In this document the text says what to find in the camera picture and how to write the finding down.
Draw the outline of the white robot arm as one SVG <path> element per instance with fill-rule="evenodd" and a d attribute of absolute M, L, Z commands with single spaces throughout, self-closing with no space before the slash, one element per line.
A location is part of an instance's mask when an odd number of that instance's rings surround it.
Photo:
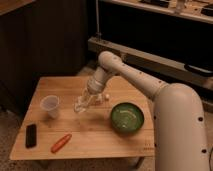
<path fill-rule="evenodd" d="M 86 110 L 114 75 L 119 74 L 153 103 L 155 171 L 210 171 L 204 109 L 191 87 L 166 83 L 125 64 L 109 51 L 98 57 L 99 66 L 74 105 Z"/>

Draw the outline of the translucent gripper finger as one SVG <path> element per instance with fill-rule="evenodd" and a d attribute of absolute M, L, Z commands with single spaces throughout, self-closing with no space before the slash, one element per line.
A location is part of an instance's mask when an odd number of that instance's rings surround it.
<path fill-rule="evenodd" d="M 90 95 L 87 90 L 84 90 L 82 95 L 77 98 L 77 101 L 74 104 L 74 111 L 76 113 L 82 113 L 88 108 Z"/>
<path fill-rule="evenodd" d="M 99 105 L 102 103 L 102 94 L 99 93 L 97 95 L 91 95 L 89 97 L 89 101 L 88 101 L 88 104 L 89 105 Z"/>

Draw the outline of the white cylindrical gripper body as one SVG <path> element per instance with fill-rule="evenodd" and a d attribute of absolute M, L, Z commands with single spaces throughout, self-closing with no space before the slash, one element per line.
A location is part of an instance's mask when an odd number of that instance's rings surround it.
<path fill-rule="evenodd" d="M 90 94 L 102 93 L 105 89 L 105 85 L 98 82 L 94 77 L 90 77 L 87 82 L 87 90 Z"/>

